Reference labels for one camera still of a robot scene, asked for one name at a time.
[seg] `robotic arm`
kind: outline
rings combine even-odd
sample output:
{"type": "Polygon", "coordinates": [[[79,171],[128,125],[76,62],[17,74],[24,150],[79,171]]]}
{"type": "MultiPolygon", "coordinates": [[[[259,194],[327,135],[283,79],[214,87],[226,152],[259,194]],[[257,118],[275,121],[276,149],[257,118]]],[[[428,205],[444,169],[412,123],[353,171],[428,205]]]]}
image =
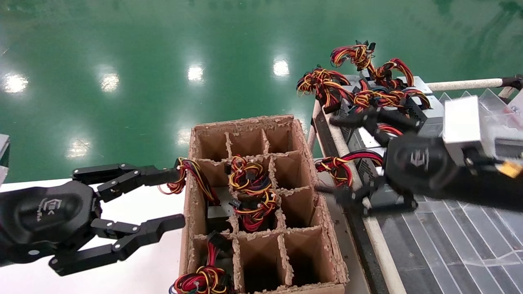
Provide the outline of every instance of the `robotic arm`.
{"type": "Polygon", "coordinates": [[[139,225],[101,219],[100,202],[140,186],[173,182],[179,171],[114,164],[79,168],[73,181],[50,188],[0,193],[0,267],[54,255],[49,266],[60,276],[123,261],[138,248],[157,243],[163,233],[185,226],[182,214],[139,225]],[[103,183],[95,192],[88,185],[103,183]],[[117,240],[80,250],[94,236],[117,240]]]}
{"type": "MultiPolygon", "coordinates": [[[[467,103],[470,103],[472,109],[478,108],[477,97],[475,101],[472,98],[467,103]]],[[[507,167],[509,163],[501,160],[503,156],[499,153],[499,150],[504,149],[507,159],[520,161],[523,146],[520,142],[504,148],[498,146],[497,151],[492,152],[492,142],[499,143],[505,139],[487,138],[485,133],[488,127],[482,125],[482,118],[472,110],[471,117],[462,118],[464,124],[456,123],[452,119],[452,111],[447,111],[447,107],[451,109],[452,105],[446,105],[444,133],[438,138],[418,136],[419,125],[416,122],[401,116],[397,111],[382,108],[368,109],[343,119],[331,118],[330,123],[335,126],[365,127],[379,144],[387,148],[383,160],[384,173],[355,191],[350,187],[317,189],[333,193],[339,204],[363,217],[376,213],[413,211],[418,206],[414,194],[523,212],[521,167],[507,167]],[[378,122],[410,132],[392,139],[377,129],[378,122]],[[516,170],[508,173],[507,169],[511,168],[516,170]],[[402,196],[403,203],[365,207],[363,199],[372,197],[384,184],[402,196]]]]}

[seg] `cable connector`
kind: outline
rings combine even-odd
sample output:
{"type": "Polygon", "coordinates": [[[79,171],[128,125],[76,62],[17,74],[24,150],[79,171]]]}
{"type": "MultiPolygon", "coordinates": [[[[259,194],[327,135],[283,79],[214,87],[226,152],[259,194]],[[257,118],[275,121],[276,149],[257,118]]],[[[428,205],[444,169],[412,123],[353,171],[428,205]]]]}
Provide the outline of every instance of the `cable connector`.
{"type": "Polygon", "coordinates": [[[324,106],[323,110],[325,111],[325,114],[328,115],[335,111],[338,111],[341,107],[342,107],[342,103],[338,102],[338,103],[332,104],[331,106],[324,106]]]}
{"type": "Polygon", "coordinates": [[[241,209],[242,207],[242,202],[238,199],[232,199],[231,201],[229,201],[229,204],[236,209],[241,209]]]}
{"type": "Polygon", "coordinates": [[[247,171],[245,173],[245,178],[247,178],[250,181],[256,180],[256,172],[255,171],[247,171]]]}
{"type": "Polygon", "coordinates": [[[218,281],[218,286],[220,291],[225,290],[226,287],[229,287],[231,285],[231,276],[229,274],[225,274],[220,277],[220,280],[218,281]]]}
{"type": "Polygon", "coordinates": [[[225,169],[225,174],[226,175],[232,174],[232,167],[231,167],[230,164],[226,164],[224,169],[225,169]]]}
{"type": "Polygon", "coordinates": [[[214,245],[214,247],[218,248],[221,252],[223,252],[225,255],[232,257],[232,241],[222,236],[217,231],[212,231],[209,235],[207,235],[207,240],[209,243],[214,245]]]}
{"type": "Polygon", "coordinates": [[[245,199],[243,201],[238,199],[232,199],[229,201],[231,206],[234,206],[237,210],[255,210],[258,209],[258,204],[260,203],[259,199],[245,199]]]}

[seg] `metal rack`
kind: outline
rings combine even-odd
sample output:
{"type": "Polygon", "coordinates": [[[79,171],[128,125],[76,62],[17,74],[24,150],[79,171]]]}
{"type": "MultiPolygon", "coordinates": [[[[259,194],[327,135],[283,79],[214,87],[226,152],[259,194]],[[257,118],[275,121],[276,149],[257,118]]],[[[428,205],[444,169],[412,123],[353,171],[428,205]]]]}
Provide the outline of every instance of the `metal rack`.
{"type": "MultiPolygon", "coordinates": [[[[425,85],[432,92],[501,88],[501,91],[497,95],[501,100],[507,102],[507,98],[515,90],[521,90],[520,81],[521,77],[516,76],[515,78],[491,78],[485,80],[427,83],[425,85]]],[[[315,101],[308,144],[312,150],[315,140],[318,139],[324,157],[340,156],[349,153],[349,148],[341,129],[328,123],[331,116],[333,116],[333,114],[325,114],[320,103],[315,101]]],[[[353,172],[353,175],[358,174],[354,163],[351,162],[348,166],[353,172]]],[[[358,189],[360,186],[361,180],[359,176],[354,176],[353,188],[358,189]]],[[[412,291],[407,292],[406,290],[404,281],[400,276],[391,250],[386,242],[381,228],[383,222],[380,222],[377,218],[361,219],[353,217],[350,213],[346,213],[345,217],[367,280],[369,292],[411,294],[412,291]]]]}

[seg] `white pipe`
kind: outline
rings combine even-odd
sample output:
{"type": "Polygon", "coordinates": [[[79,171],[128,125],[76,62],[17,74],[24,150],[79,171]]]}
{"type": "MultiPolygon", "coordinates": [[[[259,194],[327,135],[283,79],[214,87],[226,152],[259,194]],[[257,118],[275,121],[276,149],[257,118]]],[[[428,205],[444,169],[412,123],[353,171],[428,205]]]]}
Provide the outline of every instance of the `white pipe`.
{"type": "Polygon", "coordinates": [[[454,82],[428,83],[427,86],[434,92],[450,90],[466,90],[479,88],[496,88],[503,85],[501,78],[486,78],[483,80],[468,80],[454,82]]]}
{"type": "Polygon", "coordinates": [[[307,145],[309,146],[311,153],[314,150],[314,143],[316,143],[316,131],[314,131],[314,126],[311,125],[311,128],[309,129],[309,137],[307,138],[307,145]]]}
{"type": "MultiPolygon", "coordinates": [[[[318,100],[314,101],[314,108],[312,110],[312,120],[314,121],[318,114],[322,111],[322,107],[320,105],[320,102],[318,100]]],[[[311,125],[311,128],[309,130],[309,137],[307,138],[307,144],[309,145],[309,149],[311,150],[311,153],[314,149],[314,143],[316,143],[316,132],[314,130],[314,127],[311,125]]]]}

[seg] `wire bundle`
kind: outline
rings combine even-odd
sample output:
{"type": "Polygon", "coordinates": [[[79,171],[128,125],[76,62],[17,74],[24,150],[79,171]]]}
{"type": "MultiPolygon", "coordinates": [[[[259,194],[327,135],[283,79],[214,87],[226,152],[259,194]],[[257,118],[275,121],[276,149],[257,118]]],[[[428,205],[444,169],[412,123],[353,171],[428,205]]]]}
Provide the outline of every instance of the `wire bundle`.
{"type": "Polygon", "coordinates": [[[384,65],[380,66],[373,72],[373,78],[377,83],[380,83],[384,87],[390,86],[393,89],[401,89],[402,81],[400,79],[392,80],[390,70],[395,69],[405,75],[407,80],[407,87],[414,87],[414,75],[411,70],[398,58],[393,58],[384,65]]]}
{"type": "Polygon", "coordinates": [[[237,191],[253,196],[241,202],[234,211],[240,215],[246,231],[256,232],[265,218],[276,209],[276,193],[263,166],[236,155],[231,162],[229,184],[237,191]]]}
{"type": "Polygon", "coordinates": [[[378,130],[381,130],[387,134],[395,135],[396,137],[403,135],[403,132],[401,130],[399,130],[391,125],[388,125],[386,123],[379,123],[378,130]]]}
{"type": "Polygon", "coordinates": [[[358,150],[350,152],[343,157],[326,157],[314,163],[318,172],[328,172],[334,180],[336,186],[353,183],[353,175],[346,163],[357,159],[371,159],[375,166],[383,165],[383,157],[372,150],[358,150]]]}
{"type": "Polygon", "coordinates": [[[179,179],[173,183],[167,183],[167,188],[169,188],[170,192],[165,192],[162,190],[161,186],[158,186],[160,192],[167,195],[180,194],[184,190],[187,171],[189,171],[195,177],[198,186],[203,191],[203,194],[209,200],[209,202],[211,202],[213,205],[220,204],[220,200],[216,196],[214,190],[211,188],[211,185],[209,184],[209,181],[205,175],[201,172],[200,165],[198,165],[197,162],[179,157],[175,166],[176,169],[179,170],[179,179]]]}
{"type": "Polygon", "coordinates": [[[263,170],[263,166],[254,161],[247,162],[236,155],[232,158],[229,184],[237,191],[251,196],[263,194],[272,187],[272,183],[263,170]]]}
{"type": "Polygon", "coordinates": [[[302,95],[315,94],[326,107],[329,107],[340,102],[338,97],[352,99],[352,93],[343,89],[344,85],[350,83],[342,74],[317,66],[298,80],[296,91],[302,92],[302,95]]]}
{"type": "Polygon", "coordinates": [[[234,211],[241,216],[245,230],[256,232],[262,225],[265,217],[275,209],[276,194],[273,191],[265,191],[256,208],[234,208],[234,211]]]}
{"type": "Polygon", "coordinates": [[[226,285],[220,284],[225,271],[214,266],[219,250],[210,242],[207,243],[207,248],[207,265],[199,267],[194,274],[178,277],[169,288],[169,294],[221,294],[228,291],[228,281],[226,285]]]}
{"type": "Polygon", "coordinates": [[[422,103],[422,109],[430,109],[430,101],[429,101],[429,99],[420,90],[410,88],[410,89],[405,89],[402,92],[405,93],[405,96],[407,98],[412,98],[414,96],[418,97],[419,100],[422,103]]]}
{"type": "Polygon", "coordinates": [[[369,69],[373,71],[371,59],[374,53],[375,43],[365,42],[363,44],[356,41],[354,46],[342,46],[334,49],[331,53],[331,65],[340,67],[346,60],[358,67],[358,71],[369,69]]]}

